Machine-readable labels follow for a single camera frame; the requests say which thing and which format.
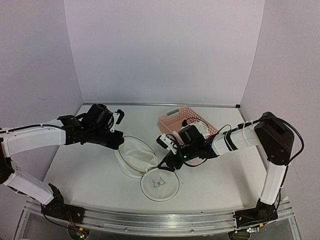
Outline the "white mesh laundry bag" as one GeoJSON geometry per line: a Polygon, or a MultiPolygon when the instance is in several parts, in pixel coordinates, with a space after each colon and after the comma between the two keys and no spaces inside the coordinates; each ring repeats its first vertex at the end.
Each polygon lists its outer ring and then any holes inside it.
{"type": "Polygon", "coordinates": [[[154,202],[165,202],[175,197],[180,181],[174,172],[158,168],[153,149],[134,136],[124,136],[124,143],[115,151],[121,172],[140,182],[144,196],[154,202]]]}

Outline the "pink plastic basket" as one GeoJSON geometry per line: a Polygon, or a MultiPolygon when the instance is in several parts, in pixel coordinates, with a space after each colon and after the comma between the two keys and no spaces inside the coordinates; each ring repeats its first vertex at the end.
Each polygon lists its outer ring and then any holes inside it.
{"type": "Polygon", "coordinates": [[[181,107],[158,117],[158,128],[161,133],[173,135],[180,144],[183,143],[178,132],[188,125],[194,125],[207,139],[218,130],[190,107],[181,107]]]}

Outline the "white bra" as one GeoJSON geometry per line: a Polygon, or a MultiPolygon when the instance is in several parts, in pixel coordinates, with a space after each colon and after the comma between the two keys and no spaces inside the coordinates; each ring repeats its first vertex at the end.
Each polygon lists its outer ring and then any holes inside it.
{"type": "Polygon", "coordinates": [[[205,138],[211,135],[209,124],[198,117],[188,117],[181,123],[182,127],[187,127],[189,125],[195,126],[199,133],[202,134],[205,138]]]}

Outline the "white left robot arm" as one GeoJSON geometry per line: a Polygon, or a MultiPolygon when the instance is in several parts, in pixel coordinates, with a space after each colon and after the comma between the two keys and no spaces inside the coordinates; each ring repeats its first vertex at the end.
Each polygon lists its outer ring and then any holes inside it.
{"type": "Polygon", "coordinates": [[[31,197],[43,205],[57,219],[67,214],[60,191],[51,183],[33,176],[33,170],[20,166],[27,154],[36,157],[45,150],[59,146],[94,144],[118,150],[124,142],[123,132],[116,129],[125,116],[118,109],[111,111],[103,104],[93,104],[79,115],[63,115],[56,119],[19,127],[5,127],[0,131],[0,182],[10,189],[31,197]]]}

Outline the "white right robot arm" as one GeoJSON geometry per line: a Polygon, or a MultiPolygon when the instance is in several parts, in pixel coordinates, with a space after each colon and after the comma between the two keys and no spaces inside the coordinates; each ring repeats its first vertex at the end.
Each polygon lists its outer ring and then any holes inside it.
{"type": "Polygon", "coordinates": [[[261,202],[252,209],[252,218],[262,222],[271,212],[278,194],[284,185],[291,162],[305,147],[301,134],[286,120],[265,112],[253,121],[239,124],[228,131],[219,130],[203,136],[194,125],[186,125],[178,133],[182,142],[169,133],[160,135],[156,142],[168,150],[168,154],[157,166],[161,170],[174,172],[189,161],[218,158],[224,154],[244,148],[258,146],[267,160],[267,173],[259,198],[261,202]]]}

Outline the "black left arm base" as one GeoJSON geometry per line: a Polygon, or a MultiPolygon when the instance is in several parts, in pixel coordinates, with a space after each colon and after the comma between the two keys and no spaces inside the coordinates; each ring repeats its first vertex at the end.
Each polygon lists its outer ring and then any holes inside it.
{"type": "Polygon", "coordinates": [[[41,205],[41,212],[45,216],[81,224],[84,219],[85,209],[66,204],[60,190],[51,183],[48,186],[52,190],[53,199],[48,204],[41,205]]]}

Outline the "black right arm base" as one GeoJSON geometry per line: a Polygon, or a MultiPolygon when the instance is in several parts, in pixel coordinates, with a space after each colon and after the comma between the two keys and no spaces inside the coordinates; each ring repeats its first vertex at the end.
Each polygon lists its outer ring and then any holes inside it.
{"type": "Polygon", "coordinates": [[[259,198],[254,208],[235,211],[233,215],[235,228],[239,230],[276,220],[278,218],[279,205],[279,201],[275,201],[273,204],[266,204],[259,198]]]}

